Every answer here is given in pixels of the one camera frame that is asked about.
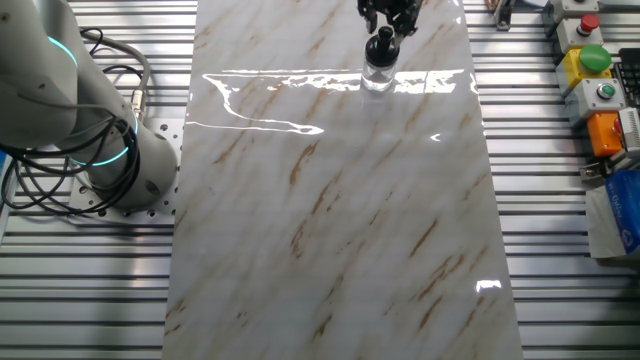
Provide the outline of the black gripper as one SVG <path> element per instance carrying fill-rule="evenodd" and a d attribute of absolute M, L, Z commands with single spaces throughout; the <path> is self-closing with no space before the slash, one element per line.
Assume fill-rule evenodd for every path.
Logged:
<path fill-rule="evenodd" d="M 377 12 L 391 15 L 397 47 L 416 31 L 416 23 L 422 7 L 417 0 L 357 0 L 357 10 L 365 21 L 365 28 L 372 34 L 377 28 Z"/>

